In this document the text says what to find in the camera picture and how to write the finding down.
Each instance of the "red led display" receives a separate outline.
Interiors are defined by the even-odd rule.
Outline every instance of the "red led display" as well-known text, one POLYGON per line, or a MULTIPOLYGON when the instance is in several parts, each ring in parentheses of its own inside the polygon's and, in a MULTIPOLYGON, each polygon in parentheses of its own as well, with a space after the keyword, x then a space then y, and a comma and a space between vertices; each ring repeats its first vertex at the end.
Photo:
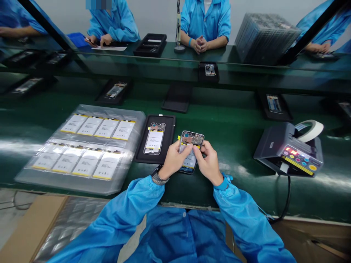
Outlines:
POLYGON ((287 147, 285 150, 288 151, 288 152, 290 152, 290 153, 293 154, 293 155, 297 155, 297 151, 294 150, 294 149, 291 149, 290 147, 287 147))

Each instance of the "floor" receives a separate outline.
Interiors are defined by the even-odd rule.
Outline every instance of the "floor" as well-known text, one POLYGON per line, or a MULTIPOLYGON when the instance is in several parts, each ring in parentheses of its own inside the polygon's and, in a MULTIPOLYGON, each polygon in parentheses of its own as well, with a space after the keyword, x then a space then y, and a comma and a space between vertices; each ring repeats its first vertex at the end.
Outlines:
POLYGON ((37 194, 0 189, 0 249, 12 235, 37 194))

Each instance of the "tape dispenser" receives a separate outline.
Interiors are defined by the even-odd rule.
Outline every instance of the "tape dispenser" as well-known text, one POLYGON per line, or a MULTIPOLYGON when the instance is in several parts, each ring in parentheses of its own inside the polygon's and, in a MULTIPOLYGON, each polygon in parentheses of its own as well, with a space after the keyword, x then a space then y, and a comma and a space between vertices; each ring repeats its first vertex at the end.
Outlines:
POLYGON ((264 130, 253 158, 278 175, 314 177, 323 167, 321 140, 318 138, 323 128, 323 124, 314 120, 296 126, 283 122, 269 127, 264 130))

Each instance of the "blue esd smock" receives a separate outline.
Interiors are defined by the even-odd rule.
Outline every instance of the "blue esd smock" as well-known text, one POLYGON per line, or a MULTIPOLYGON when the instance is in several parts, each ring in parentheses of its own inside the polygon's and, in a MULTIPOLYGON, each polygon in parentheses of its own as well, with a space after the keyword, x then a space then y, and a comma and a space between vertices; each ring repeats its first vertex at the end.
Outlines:
POLYGON ((118 42, 136 42, 140 40, 138 28, 126 0, 113 0, 111 16, 106 10, 90 10, 90 29, 88 35, 101 38, 110 34, 118 42))
POLYGON ((296 262, 252 197, 234 185, 214 189, 221 212, 158 206, 164 192, 151 176, 132 181, 48 263, 117 262, 145 214, 146 228, 126 262, 240 262, 225 243, 224 220, 248 262, 296 262))
POLYGON ((213 0, 205 14, 204 0, 185 0, 181 30, 193 39, 204 36, 206 41, 226 36, 231 32, 229 0, 213 0))
MULTIPOLYGON (((306 15, 296 26, 302 30, 301 35, 297 41, 310 29, 310 27, 317 21, 317 19, 324 13, 324 11, 330 6, 334 0, 328 0, 308 15, 306 15)), ((339 39, 344 33, 347 26, 351 23, 351 10, 344 11, 341 14, 336 14, 315 36, 312 40, 314 44, 323 44, 325 41, 330 40, 331 46, 339 39)))
MULTIPOLYGON (((30 1, 41 11, 34 0, 30 1)), ((17 0, 0 0, 0 6, 0 26, 10 28, 31 26, 43 35, 48 34, 17 0)))

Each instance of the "blue sleeve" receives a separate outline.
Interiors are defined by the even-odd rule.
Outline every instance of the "blue sleeve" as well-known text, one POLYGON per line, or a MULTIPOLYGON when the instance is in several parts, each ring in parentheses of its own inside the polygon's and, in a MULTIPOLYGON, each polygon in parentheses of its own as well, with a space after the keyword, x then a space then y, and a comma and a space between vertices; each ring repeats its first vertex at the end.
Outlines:
POLYGON ((151 176, 132 181, 126 191, 107 203, 83 233, 48 263, 117 262, 123 245, 164 192, 165 186, 156 185, 151 176))
POLYGON ((186 34, 189 32, 190 25, 190 0, 185 0, 180 20, 180 29, 183 30, 186 34))
POLYGON ((213 195, 248 262, 296 262, 251 195, 231 183, 213 195))
POLYGON ((335 42, 341 37, 341 35, 345 32, 346 28, 348 27, 348 25, 350 24, 351 21, 349 21, 348 23, 342 23, 339 24, 337 29, 328 37, 328 40, 324 41, 330 41, 331 44, 330 46, 334 45, 335 42))
MULTIPOLYGON (((46 14, 43 14, 44 11, 38 6, 38 4, 35 1, 31 0, 31 3, 45 17, 46 20, 51 21, 50 18, 46 14)), ((17 12, 22 19, 25 19, 27 21, 27 23, 32 28, 34 28, 36 31, 38 31, 40 34, 42 34, 42 35, 48 34, 46 32, 46 30, 34 19, 34 17, 32 17, 29 14, 29 12, 21 4, 18 4, 17 12)))
POLYGON ((94 35, 96 38, 100 39, 104 34, 102 31, 103 27, 99 23, 99 21, 96 18, 95 15, 95 10, 90 10, 91 13, 91 19, 90 19, 90 28, 88 29, 87 33, 88 35, 94 35))
POLYGON ((229 0, 225 0, 221 4, 220 17, 218 22, 218 37, 226 36, 228 41, 231 32, 231 22, 230 22, 230 3, 229 0))
POLYGON ((317 21, 317 19, 324 13, 324 11, 330 6, 334 0, 327 0, 326 2, 317 6, 314 10, 308 13, 301 21, 296 25, 297 28, 301 29, 300 36, 296 39, 299 41, 311 26, 317 21))
POLYGON ((121 28, 110 27, 108 33, 118 42, 136 42, 140 40, 132 12, 126 0, 116 0, 116 6, 121 17, 121 28))

